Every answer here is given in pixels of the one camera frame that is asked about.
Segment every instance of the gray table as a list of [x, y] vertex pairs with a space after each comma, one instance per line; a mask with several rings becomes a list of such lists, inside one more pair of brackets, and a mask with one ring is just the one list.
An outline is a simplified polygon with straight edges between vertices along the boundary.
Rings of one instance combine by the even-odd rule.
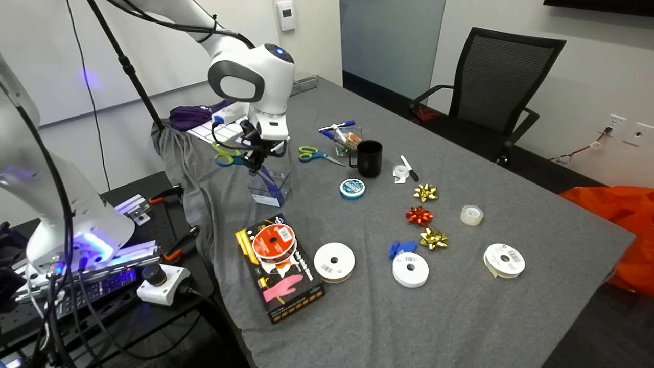
[[[254, 366], [542, 366], [631, 236], [562, 199], [487, 164], [408, 120], [328, 82], [290, 101], [290, 149], [325, 140], [318, 126], [356, 119], [365, 138], [383, 143], [381, 175], [363, 180], [360, 201], [343, 201], [336, 184], [356, 175], [326, 162], [292, 159], [292, 195], [282, 212], [313, 256], [326, 241], [347, 243], [358, 266], [343, 284], [307, 311], [269, 326], [232, 234], [276, 208], [254, 207], [242, 167], [217, 167], [200, 141], [162, 131], [158, 149], [174, 184], [186, 186], [186, 214], [197, 225], [202, 253], [212, 260], [226, 311]], [[414, 184], [392, 184], [406, 155], [441, 199], [427, 204], [449, 250], [418, 253], [430, 278], [408, 291], [394, 283], [388, 248], [418, 238], [404, 223]], [[478, 204], [478, 229], [460, 223]], [[510, 243], [526, 260], [517, 281], [494, 281], [482, 264], [489, 243]]]

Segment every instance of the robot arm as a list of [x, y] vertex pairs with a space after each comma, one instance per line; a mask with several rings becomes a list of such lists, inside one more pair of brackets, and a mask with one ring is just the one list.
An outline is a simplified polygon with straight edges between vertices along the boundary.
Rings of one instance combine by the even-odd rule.
[[[41, 223], [27, 243], [29, 264], [50, 274], [63, 250], [63, 208], [54, 180], [29, 124], [39, 111], [0, 55], [0, 189], [37, 211]], [[73, 243], [89, 260], [106, 261], [134, 225], [104, 204], [94, 186], [67, 162], [53, 158], [73, 211]]]
[[[206, 30], [224, 30], [194, 0], [110, 0], [134, 17], [158, 15], [174, 25]], [[276, 46], [246, 48], [242, 41], [220, 32], [188, 34], [202, 43], [209, 55], [208, 86], [222, 98], [250, 102], [249, 122], [261, 141], [287, 141], [286, 102], [292, 93], [293, 61]]]

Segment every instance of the cardboard box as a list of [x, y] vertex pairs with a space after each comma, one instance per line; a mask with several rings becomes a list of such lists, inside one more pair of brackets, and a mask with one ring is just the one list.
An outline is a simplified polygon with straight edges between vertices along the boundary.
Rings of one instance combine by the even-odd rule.
[[283, 214], [238, 229], [235, 238], [271, 324], [325, 296], [325, 281]]

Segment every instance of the white disc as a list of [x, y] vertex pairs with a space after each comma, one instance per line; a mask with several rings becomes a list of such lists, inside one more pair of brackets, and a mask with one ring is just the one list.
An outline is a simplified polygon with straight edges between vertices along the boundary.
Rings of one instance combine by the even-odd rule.
[[399, 253], [392, 260], [392, 277], [404, 288], [418, 288], [428, 278], [428, 264], [418, 253]]
[[356, 258], [344, 243], [325, 243], [313, 256], [313, 266], [326, 283], [338, 283], [352, 274]]
[[517, 278], [526, 267], [525, 258], [506, 243], [487, 246], [484, 264], [497, 278]]

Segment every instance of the cable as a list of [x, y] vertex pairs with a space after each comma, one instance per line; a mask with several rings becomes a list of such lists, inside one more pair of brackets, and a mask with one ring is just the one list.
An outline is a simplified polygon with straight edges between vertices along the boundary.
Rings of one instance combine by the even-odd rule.
[[606, 126], [595, 141], [591, 141], [588, 145], [579, 148], [579, 149], [573, 149], [570, 153], [564, 153], [564, 155], [557, 155], [557, 158], [549, 158], [549, 162], [556, 162], [556, 164], [568, 164], [571, 162], [573, 155], [591, 149], [591, 148], [596, 148], [602, 140], [606, 140], [611, 135], [611, 126]]
[[[218, 17], [217, 15], [212, 15], [209, 17], [212, 18], [212, 30], [218, 27]], [[212, 36], [212, 32], [206, 32], [202, 40], [197, 40], [197, 43], [203, 43], [206, 40], [209, 40]]]
[[142, 12], [138, 6], [134, 6], [130, 0], [125, 0], [127, 8], [123, 5], [118, 5], [117, 0], [107, 0], [112, 6], [120, 8], [123, 12], [130, 15], [130, 17], [136, 17], [141, 20], [146, 20], [146, 23], [154, 23], [158, 27], [168, 27], [168, 29], [174, 29], [174, 30], [183, 30], [183, 32], [206, 32], [206, 34], [222, 34], [222, 36], [232, 36], [232, 40], [238, 40], [240, 43], [244, 43], [249, 49], [253, 49], [253, 43], [240, 34], [240, 32], [230, 32], [230, 30], [218, 30], [218, 20], [215, 20], [215, 27], [208, 29], [208, 27], [196, 27], [196, 25], [175, 25], [175, 23], [162, 23], [162, 20], [156, 20], [152, 18], [151, 15]]
[[54, 349], [63, 356], [64, 365], [71, 366], [71, 361], [64, 351], [64, 346], [63, 346], [63, 337], [56, 330], [56, 317], [53, 317], [53, 309], [54, 309], [54, 296], [58, 292], [58, 288], [64, 284], [64, 281], [69, 278], [69, 264], [71, 264], [71, 256], [73, 256], [73, 212], [71, 212], [71, 207], [69, 207], [69, 199], [67, 199], [67, 192], [64, 192], [64, 186], [63, 186], [63, 180], [58, 175], [58, 169], [53, 162], [53, 158], [49, 155], [34, 122], [30, 120], [30, 116], [27, 115], [27, 111], [21, 106], [15, 106], [17, 115], [21, 116], [29, 134], [32, 135], [32, 140], [37, 141], [37, 148], [46, 164], [46, 169], [49, 174], [53, 175], [53, 183], [54, 183], [54, 189], [56, 189], [56, 197], [58, 197], [58, 203], [60, 203], [60, 212], [63, 212], [63, 260], [64, 260], [64, 267], [63, 267], [63, 277], [60, 277], [60, 284], [56, 286], [56, 270], [54, 274], [50, 277], [49, 281], [49, 300], [46, 300], [46, 307], [45, 307], [45, 321], [49, 326], [49, 335], [53, 337], [54, 342]]
[[194, 291], [194, 288], [188, 286], [188, 284], [179, 284], [179, 291], [177, 291], [177, 292], [179, 292], [179, 294], [192, 294], [192, 296], [196, 296], [196, 298], [202, 298], [202, 300], [206, 300], [209, 307], [215, 307], [217, 311], [220, 309], [218, 302], [212, 300], [212, 296], [202, 296], [197, 291]]
[[[41, 321], [45, 321], [45, 313], [42, 313], [42, 309], [39, 307], [39, 302], [34, 298], [30, 278], [27, 278], [24, 284], [27, 284], [29, 300], [32, 302], [32, 307], [34, 307], [37, 316], [41, 317]], [[49, 326], [45, 324], [45, 342], [41, 342], [41, 344], [37, 342], [37, 346], [39, 346], [39, 349], [45, 349], [46, 344], [49, 344]]]
[[224, 27], [218, 23], [217, 15], [212, 15], [209, 18], [215, 20], [215, 27], [224, 29]]
[[81, 274], [79, 274], [78, 283], [79, 283], [81, 294], [84, 294], [84, 298], [85, 298], [85, 304], [87, 304], [87, 309], [89, 309], [95, 326], [102, 330], [102, 334], [107, 337], [107, 342], [110, 342], [117, 349], [120, 349], [120, 354], [130, 356], [130, 357], [134, 357], [134, 361], [154, 361], [154, 357], [161, 357], [161, 356], [169, 354], [174, 347], [177, 347], [177, 346], [192, 334], [192, 330], [197, 326], [197, 321], [200, 321], [200, 317], [202, 317], [202, 316], [197, 313], [196, 321], [189, 324], [189, 327], [186, 330], [186, 334], [183, 334], [177, 342], [174, 342], [169, 347], [165, 347], [162, 351], [156, 351], [156, 354], [152, 354], [152, 356], [141, 356], [141, 354], [129, 351], [125, 346], [120, 346], [120, 344], [117, 344], [113, 339], [110, 339], [106, 326], [102, 324], [102, 319], [98, 317], [95, 309], [91, 307], [91, 302], [89, 302], [89, 298], [87, 298], [87, 294], [85, 294], [85, 286], [84, 286]]
[[89, 98], [89, 106], [91, 106], [91, 115], [94, 115], [94, 122], [95, 122], [95, 138], [98, 138], [100, 162], [102, 162], [102, 172], [104, 172], [104, 184], [106, 184], [106, 191], [110, 191], [110, 180], [107, 180], [107, 169], [106, 169], [106, 158], [104, 158], [104, 143], [102, 143], [102, 128], [100, 128], [95, 98], [94, 98], [94, 93], [89, 90], [87, 70], [85, 70], [85, 57], [84, 57], [84, 49], [81, 49], [81, 41], [79, 41], [79, 34], [78, 34], [78, 25], [75, 25], [75, 17], [73, 17], [73, 11], [71, 11], [71, 6], [69, 6], [69, 0], [64, 0], [64, 6], [67, 6], [69, 25], [71, 25], [71, 30], [73, 30], [73, 36], [75, 36], [75, 46], [78, 46], [78, 54], [79, 54], [79, 64], [81, 64], [85, 95], [87, 95], [87, 98]]
[[217, 145], [220, 145], [222, 149], [236, 149], [236, 152], [253, 152], [254, 148], [253, 145], [226, 145], [224, 141], [220, 141], [218, 138], [217, 138], [217, 126], [220, 126], [218, 122], [212, 122], [209, 124], [209, 138], [212, 138], [212, 141], [217, 143]]
[[84, 344], [84, 349], [94, 357], [91, 363], [100, 361], [98, 354], [89, 347], [84, 332], [81, 332], [81, 326], [79, 326], [79, 317], [78, 317], [78, 292], [75, 292], [75, 284], [69, 286], [69, 302], [71, 302], [71, 309], [73, 309], [73, 324], [75, 324], [75, 332]]
[[165, 204], [165, 203], [162, 203], [162, 212], [165, 212], [165, 218], [168, 218], [168, 228], [169, 228], [172, 239], [174, 239], [174, 243], [177, 243], [179, 238], [177, 238], [177, 231], [175, 231], [175, 228], [174, 228], [174, 223], [172, 223], [172, 218], [169, 218], [169, 211], [168, 211], [168, 204]]

